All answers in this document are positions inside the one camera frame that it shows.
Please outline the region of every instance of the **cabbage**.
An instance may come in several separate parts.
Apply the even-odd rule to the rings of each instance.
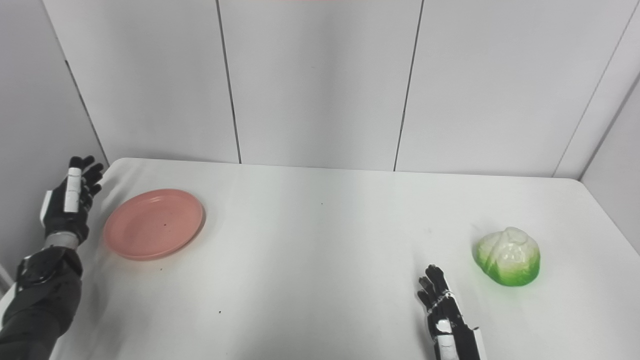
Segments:
[[[497,283],[522,286],[540,272],[540,248],[535,240],[517,227],[481,238],[474,247],[476,263]]]

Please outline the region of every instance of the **toy cabbage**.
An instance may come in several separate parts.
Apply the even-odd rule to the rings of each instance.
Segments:
[[[499,284],[522,286],[540,272],[540,249],[527,233],[507,227],[481,238],[474,247],[476,263]]]

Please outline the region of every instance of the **white table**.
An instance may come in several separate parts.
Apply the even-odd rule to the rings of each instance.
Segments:
[[[157,188],[200,199],[200,234],[155,261],[107,250],[109,214]],[[122,159],[90,226],[54,360],[433,359],[415,296],[430,263],[490,360],[640,356],[640,256],[572,180]],[[522,288],[472,260],[474,240],[507,226],[541,248]]]

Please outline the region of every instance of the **robotic arm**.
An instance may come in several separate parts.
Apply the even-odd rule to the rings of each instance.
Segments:
[[[427,308],[427,327],[434,341],[438,360],[485,360],[484,345],[478,328],[469,329],[462,320],[444,273],[429,265],[419,279],[418,298]]]
[[[46,360],[71,325],[80,303],[82,264],[77,247],[86,240],[102,164],[73,157],[67,178],[47,192],[42,211],[44,248],[18,266],[15,298],[4,313],[0,359]]]

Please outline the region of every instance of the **black robotic glove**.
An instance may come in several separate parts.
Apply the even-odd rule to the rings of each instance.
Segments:
[[[422,290],[418,291],[418,298],[427,307],[427,328],[434,341],[437,359],[486,359],[480,332],[478,328],[469,329],[462,320],[442,270],[429,265],[425,274],[419,279]]]
[[[66,231],[75,234],[79,243],[86,240],[89,235],[86,220],[93,197],[102,189],[96,183],[102,179],[104,166],[98,163],[89,167],[94,161],[93,156],[85,159],[74,156],[69,161],[68,176],[47,192],[41,211],[45,238]]]

